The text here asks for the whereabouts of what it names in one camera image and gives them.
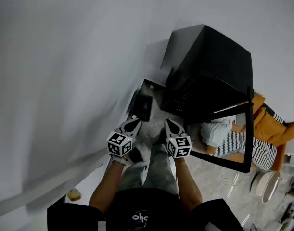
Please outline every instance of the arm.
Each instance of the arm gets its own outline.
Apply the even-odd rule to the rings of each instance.
[[[232,132],[238,132],[238,133],[242,133],[246,131],[246,127],[245,126],[238,126],[236,125],[234,122],[232,123]]]
[[[194,182],[184,158],[176,158],[176,173],[180,199],[186,210],[192,211],[197,205],[203,202],[200,191]]]
[[[118,190],[124,165],[114,161],[102,181],[93,192],[89,206],[99,209],[104,215]]]

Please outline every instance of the gray pants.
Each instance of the gray pants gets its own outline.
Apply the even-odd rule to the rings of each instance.
[[[147,178],[142,184],[142,172],[145,162],[134,163],[122,175],[119,191],[131,188],[158,188],[173,195],[178,195],[178,187],[171,168],[168,152],[164,145],[152,148]]]

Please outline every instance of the small object on floor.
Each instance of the small object on floor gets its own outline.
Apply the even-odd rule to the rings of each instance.
[[[81,199],[81,193],[76,188],[73,188],[66,195],[68,196],[69,200],[71,200],[72,202]]]
[[[132,115],[135,115],[142,121],[149,121],[151,115],[152,100],[153,97],[151,96],[137,94],[133,105]]]

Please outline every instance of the black and white marker cube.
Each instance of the black and white marker cube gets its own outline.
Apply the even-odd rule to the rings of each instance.
[[[186,157],[190,154],[192,142],[190,136],[167,138],[167,150],[174,157]]]
[[[124,156],[132,150],[133,139],[123,134],[111,132],[106,141],[109,154]]]

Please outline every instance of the person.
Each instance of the person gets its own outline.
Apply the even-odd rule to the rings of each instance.
[[[201,123],[198,137],[207,154],[214,154],[217,148],[223,144],[230,131],[238,133],[246,131],[246,127],[236,125],[235,120],[236,116],[231,115]]]
[[[50,218],[48,214],[48,231],[61,227],[67,231],[204,230],[209,224],[215,224],[215,229],[209,230],[242,230],[224,200],[203,203],[184,158],[174,159],[177,184],[165,146],[153,146],[143,183],[146,162],[137,148],[133,154],[136,156],[130,158],[134,163],[123,174],[124,160],[112,157],[113,162],[92,194],[89,206],[63,204],[54,209]],[[222,224],[227,221],[229,225],[225,228]]]

